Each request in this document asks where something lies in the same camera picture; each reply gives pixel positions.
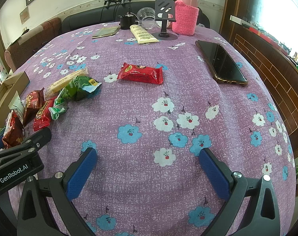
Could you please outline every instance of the brown armchair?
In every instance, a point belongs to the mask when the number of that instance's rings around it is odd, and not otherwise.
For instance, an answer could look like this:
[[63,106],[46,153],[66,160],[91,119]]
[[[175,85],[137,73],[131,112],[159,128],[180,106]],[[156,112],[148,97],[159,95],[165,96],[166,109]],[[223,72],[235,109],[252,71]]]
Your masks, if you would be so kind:
[[5,51],[5,60],[15,72],[45,43],[59,35],[61,19],[53,18],[20,36]]

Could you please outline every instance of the clear plastic cup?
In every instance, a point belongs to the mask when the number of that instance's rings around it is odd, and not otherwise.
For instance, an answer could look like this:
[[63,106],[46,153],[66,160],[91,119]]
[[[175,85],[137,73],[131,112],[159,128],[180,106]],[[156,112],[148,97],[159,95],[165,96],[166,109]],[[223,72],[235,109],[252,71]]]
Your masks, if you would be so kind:
[[143,28],[151,29],[156,25],[156,11],[153,8],[145,7],[140,9],[137,18]]

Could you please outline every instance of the screw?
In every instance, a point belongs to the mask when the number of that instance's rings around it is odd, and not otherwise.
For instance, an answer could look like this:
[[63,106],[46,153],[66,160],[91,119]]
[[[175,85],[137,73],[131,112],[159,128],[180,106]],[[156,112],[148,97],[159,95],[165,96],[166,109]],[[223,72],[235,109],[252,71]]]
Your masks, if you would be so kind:
[[263,179],[264,179],[265,181],[269,181],[269,180],[270,180],[270,176],[268,176],[268,175],[263,175]]
[[31,181],[33,181],[33,179],[34,179],[33,176],[28,176],[26,180],[27,180],[28,182],[31,182]]
[[241,174],[239,171],[235,171],[235,172],[233,173],[233,176],[234,176],[235,178],[241,178],[241,177],[242,177],[242,174]]
[[55,174],[55,178],[61,178],[63,176],[63,173],[62,172],[57,172]]

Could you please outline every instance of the black leather sofa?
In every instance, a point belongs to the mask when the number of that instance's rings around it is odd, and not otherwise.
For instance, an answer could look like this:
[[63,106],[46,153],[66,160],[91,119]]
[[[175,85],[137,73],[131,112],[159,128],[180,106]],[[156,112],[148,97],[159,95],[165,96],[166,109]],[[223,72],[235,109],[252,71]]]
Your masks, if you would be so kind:
[[[100,23],[118,22],[119,16],[125,15],[128,9],[137,15],[137,12],[144,8],[151,7],[155,8],[155,1],[141,1],[141,2],[126,2],[125,4],[111,4],[108,8],[100,7],[83,11],[66,17],[61,25],[61,33],[67,33],[82,27],[91,26]],[[203,14],[199,8],[199,14],[197,24],[204,24],[205,27],[210,28],[210,22],[208,17]]]

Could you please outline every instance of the purple tablecloth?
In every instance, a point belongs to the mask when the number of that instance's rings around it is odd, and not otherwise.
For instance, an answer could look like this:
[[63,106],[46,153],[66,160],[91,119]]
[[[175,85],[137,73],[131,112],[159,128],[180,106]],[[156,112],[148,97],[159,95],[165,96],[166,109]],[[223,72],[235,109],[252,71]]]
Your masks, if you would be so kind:
[[[199,236],[223,204],[198,162],[200,149],[209,147],[232,171],[270,175],[281,235],[287,232],[295,197],[293,153],[253,67],[218,33],[198,26],[193,37],[148,45],[138,44],[129,30],[91,39],[113,25],[63,34],[17,70],[30,79],[21,99],[80,68],[103,82],[99,95],[69,102],[68,111],[51,123],[52,140],[39,152],[45,168],[38,177],[64,171],[92,146],[98,163],[73,203],[96,235]],[[249,84],[217,84],[195,40],[223,44]],[[163,84],[116,80],[124,62],[163,67]],[[33,123],[26,131],[33,133]],[[21,190],[10,191],[15,210]],[[244,211],[243,205],[230,233]],[[60,218],[58,223],[64,230]]]

